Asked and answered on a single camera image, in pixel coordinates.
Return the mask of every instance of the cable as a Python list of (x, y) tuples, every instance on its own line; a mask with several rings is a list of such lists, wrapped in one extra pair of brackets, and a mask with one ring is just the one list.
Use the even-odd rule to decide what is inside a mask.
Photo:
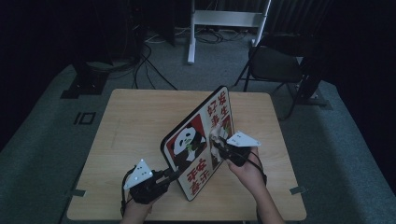
[[(182, 28), (183, 30), (180, 31), (179, 33), (175, 34), (175, 38), (179, 38), (179, 37), (187, 37), (186, 35), (183, 35), (190, 27), (187, 28)], [(160, 38), (160, 41), (151, 41), (151, 39), (154, 38)], [(160, 35), (153, 35), (152, 37), (149, 37), (148, 39), (145, 40), (146, 43), (150, 43), (150, 44), (161, 44), (161, 43), (165, 43), (166, 40), (164, 40)]]
[(216, 38), (216, 40), (208, 40), (208, 39), (205, 39), (205, 38), (201, 38), (198, 35), (197, 37), (195, 37), (197, 39), (197, 41), (202, 42), (202, 43), (206, 43), (206, 44), (219, 44), (221, 42), (241, 40), (241, 39), (245, 38), (245, 36), (248, 34), (248, 32), (239, 32), (234, 37), (225, 38), (220, 32), (214, 32), (214, 31), (211, 31), (211, 30), (207, 30), (207, 32), (208, 32), (208, 34), (202, 34), (202, 35), (213, 35)]
[(156, 90), (154, 84), (153, 84), (152, 81), (151, 81), (151, 78), (149, 77), (148, 65), (147, 65), (146, 63), (145, 63), (145, 66), (146, 66), (146, 77), (148, 78), (148, 82), (149, 82), (149, 84), (151, 85), (152, 89)]
[[(220, 141), (223, 142), (223, 143), (225, 144), (224, 146), (226, 146), (227, 143), (226, 143), (226, 140), (225, 140), (225, 139), (220, 138)], [(232, 153), (233, 155), (235, 155), (235, 156), (237, 156), (237, 157), (243, 159), (244, 161), (247, 161), (247, 162), (249, 162), (250, 164), (252, 164), (252, 165), (253, 165), (254, 167), (256, 167), (256, 168), (260, 171), (260, 173), (262, 174), (262, 180), (264, 181), (264, 184), (265, 184), (265, 185), (267, 184), (267, 175), (264, 173), (264, 170), (263, 170), (263, 168), (262, 168), (262, 160), (260, 160), (259, 156), (256, 155), (254, 152), (252, 152), (252, 151), (250, 150), (250, 151), (249, 151), (249, 154), (253, 154), (253, 155), (258, 159), (258, 161), (259, 161), (259, 163), (260, 163), (260, 166), (257, 165), (255, 162), (251, 161), (249, 158), (245, 158), (244, 156), (242, 156), (242, 155), (239, 154), (239, 153), (234, 152), (233, 150), (228, 150), (228, 151), (227, 151), (227, 150), (224, 149), (224, 148), (221, 146), (221, 144), (219, 144), (219, 143), (213, 142), (213, 145), (214, 145), (214, 147), (216, 147), (217, 149), (219, 149), (219, 150), (221, 150), (221, 151), (223, 151), (223, 152), (225, 152), (225, 153)]]
[(122, 185), (121, 185), (121, 209), (120, 209), (120, 212), (121, 212), (122, 216), (124, 215), (126, 204), (132, 200), (132, 199), (130, 199), (130, 200), (128, 200), (128, 202), (125, 202), (125, 192), (124, 192), (123, 186), (125, 186), (126, 178), (133, 172), (134, 172), (134, 169), (128, 171), (126, 173), (126, 175), (124, 176), (124, 178), (122, 179)]
[(168, 81), (168, 79), (166, 79), (166, 77), (164, 77), (163, 76), (163, 74), (154, 66), (154, 64), (152, 64), (152, 62), (149, 60), (149, 56), (151, 55), (151, 52), (152, 52), (152, 50), (151, 50), (151, 47), (150, 46), (148, 46), (146, 43), (144, 43), (144, 45), (146, 46), (146, 48), (148, 48), (148, 56), (145, 56), (143, 53), (141, 54), (141, 57), (143, 58), (143, 61), (136, 67), (136, 69), (134, 70), (134, 82), (132, 83), (132, 89), (134, 88), (134, 86), (136, 86), (136, 88), (137, 89), (139, 89), (138, 88), (138, 86), (137, 86), (137, 73), (139, 72), (139, 69), (140, 69), (140, 67), (144, 64), (145, 66), (146, 66), (146, 75), (147, 75), (147, 77), (148, 77), (148, 81), (149, 81), (149, 83), (150, 83), (150, 85), (152, 86), (152, 88), (155, 90), (156, 88), (155, 88), (155, 86), (154, 86), (154, 84), (152, 83), (152, 81), (151, 81), (151, 79), (149, 78), (149, 71), (148, 71), (148, 68), (147, 68), (147, 63), (150, 65), (150, 67), (152, 68), (152, 69), (154, 69), (154, 71), (166, 82), (166, 83), (168, 83), (174, 90), (176, 90), (177, 91), (177, 88), (170, 82), (170, 81)]

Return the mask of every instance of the picture book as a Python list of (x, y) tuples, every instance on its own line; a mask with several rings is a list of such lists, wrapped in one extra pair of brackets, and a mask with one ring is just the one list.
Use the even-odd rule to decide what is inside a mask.
[(233, 135), (233, 116), (227, 87), (218, 87), (162, 141), (168, 165), (179, 170), (178, 183), (187, 200), (193, 200), (219, 168), (222, 158), (210, 143), (217, 126), (224, 139)]

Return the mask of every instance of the hand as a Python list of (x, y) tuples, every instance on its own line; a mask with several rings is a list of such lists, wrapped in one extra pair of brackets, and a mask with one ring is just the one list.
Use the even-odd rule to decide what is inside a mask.
[(149, 213), (151, 213), (152, 205), (155, 204), (162, 196), (153, 200), (148, 204), (136, 203), (130, 194), (128, 194), (128, 200), (125, 208), (125, 213), (122, 218), (121, 224), (142, 224)]
[[(260, 166), (259, 150), (257, 147), (252, 147), (251, 152), (256, 154), (257, 157), (250, 153), (248, 158), (256, 165)], [(257, 203), (257, 212), (262, 220), (262, 223), (284, 223), (282, 216), (276, 208), (276, 205), (265, 186), (262, 178), (262, 172), (257, 169), (250, 162), (245, 162), (241, 167), (233, 164), (232, 161), (227, 160), (228, 167), (238, 177), (245, 188), (250, 191)]]
[[(257, 147), (252, 147), (251, 152), (259, 156), (259, 150)], [(252, 153), (250, 153), (248, 158), (260, 167), (261, 163), (259, 158)], [(241, 167), (238, 167), (230, 160), (227, 160), (227, 164), (230, 170), (238, 177), (241, 183), (254, 197), (258, 196), (260, 192), (262, 192), (262, 189), (265, 188), (265, 183), (262, 179), (262, 172), (250, 162), (245, 162)]]

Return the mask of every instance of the black cable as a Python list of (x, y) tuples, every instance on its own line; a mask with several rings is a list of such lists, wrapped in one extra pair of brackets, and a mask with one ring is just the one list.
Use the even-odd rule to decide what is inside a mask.
[[(213, 35), (216, 39), (215, 40), (208, 40), (208, 39), (205, 39), (205, 38), (201, 38), (200, 35)], [(224, 37), (220, 33), (213, 32), (213, 31), (207, 31), (207, 33), (195, 35), (195, 39), (197, 41), (199, 41), (199, 42), (206, 43), (206, 44), (219, 44), (219, 43), (222, 42)]]
[[(227, 145), (226, 140), (225, 140), (224, 138), (220, 138), (219, 140), (220, 140), (221, 142), (223, 142), (224, 146)], [(226, 150), (226, 149), (222, 148), (221, 144), (219, 144), (219, 143), (214, 142), (213, 145), (214, 145), (218, 150), (221, 150), (221, 151), (223, 151), (223, 152), (225, 152), (225, 153), (232, 153), (233, 155), (235, 155), (235, 156), (237, 156), (237, 157), (239, 157), (239, 158), (242, 158), (244, 161), (247, 161), (247, 162), (249, 162), (250, 164), (252, 164), (252, 165), (253, 165), (254, 167), (256, 167), (256, 168), (260, 171), (260, 173), (262, 174), (262, 180), (264, 181), (264, 184), (265, 184), (265, 185), (267, 184), (267, 175), (264, 173), (264, 170), (263, 170), (263, 168), (262, 168), (262, 160), (260, 160), (259, 156), (256, 155), (254, 152), (252, 152), (252, 151), (250, 150), (250, 151), (249, 151), (249, 154), (253, 154), (253, 155), (257, 158), (257, 160), (258, 160), (259, 163), (260, 163), (260, 166), (257, 165), (256, 163), (254, 163), (253, 161), (251, 161), (249, 158), (245, 158), (244, 156), (242, 156), (242, 155), (239, 154), (239, 153), (234, 152), (233, 150), (230, 150), (230, 149), (229, 149), (229, 150)]]
[(241, 39), (245, 38), (245, 36), (247, 36), (247, 34), (248, 34), (248, 32), (239, 32), (239, 33), (237, 33), (234, 37), (231, 37), (231, 38), (229, 38), (229, 39), (224, 38), (224, 39), (223, 39), (223, 42), (241, 40)]
[(134, 88), (134, 85), (136, 85), (136, 88), (139, 89), (139, 87), (137, 86), (137, 73), (139, 72), (140, 67), (143, 65), (143, 63), (146, 62), (147, 58), (151, 55), (151, 49), (148, 49), (148, 56), (144, 56), (143, 53), (141, 54), (141, 56), (143, 56), (143, 61), (136, 67), (136, 69), (134, 70), (134, 81), (132, 83), (131, 89)]
[(126, 175), (124, 176), (124, 178), (122, 179), (122, 185), (121, 185), (121, 198), (122, 198), (122, 200), (121, 200), (121, 209), (120, 209), (120, 212), (121, 212), (122, 216), (124, 215), (126, 204), (132, 200), (132, 199), (130, 199), (130, 200), (128, 200), (128, 202), (125, 202), (125, 192), (124, 192), (123, 187), (125, 186), (126, 178), (128, 178), (128, 176), (131, 173), (133, 173), (133, 172), (134, 172), (134, 169), (128, 171), (126, 173)]
[[(144, 45), (148, 48), (148, 50), (149, 50), (149, 55), (150, 55), (150, 54), (151, 54), (151, 47), (148, 46), (146, 43), (145, 43)], [(155, 70), (155, 72), (156, 72), (166, 83), (168, 83), (175, 91), (177, 91), (177, 88), (176, 88), (170, 81), (168, 81), (168, 79), (166, 79), (166, 77), (164, 77), (163, 74), (161, 74), (160, 71), (158, 71), (158, 69), (154, 66), (154, 64), (151, 63), (151, 61), (149, 60), (149, 56), (146, 57), (146, 56), (144, 56), (144, 55), (142, 54), (142, 57), (145, 59), (144, 62), (148, 62), (149, 65)]]
[(148, 65), (145, 63), (146, 66), (146, 77), (148, 79), (149, 84), (151, 85), (152, 89), (156, 90), (154, 84), (151, 81), (151, 78), (149, 77), (149, 69), (148, 69)]

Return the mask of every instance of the dark background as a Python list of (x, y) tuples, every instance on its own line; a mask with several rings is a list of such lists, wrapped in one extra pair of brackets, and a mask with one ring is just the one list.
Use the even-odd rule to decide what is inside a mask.
[[(169, 25), (189, 25), (189, 1), (149, 2), (162, 6), (155, 14), (164, 22), (157, 27), (159, 33), (169, 34), (165, 29)], [(133, 6), (128, 4), (123, 0), (0, 3), (0, 148), (18, 130), (52, 79), (76, 58), (111, 64), (136, 54), (139, 43), (125, 27), (142, 18), (136, 12), (131, 14)], [(330, 65), (323, 79), (337, 87), (395, 192), (394, 11), (392, 1), (337, 0), (320, 34), (327, 39)], [(129, 42), (124, 45), (126, 35)]]

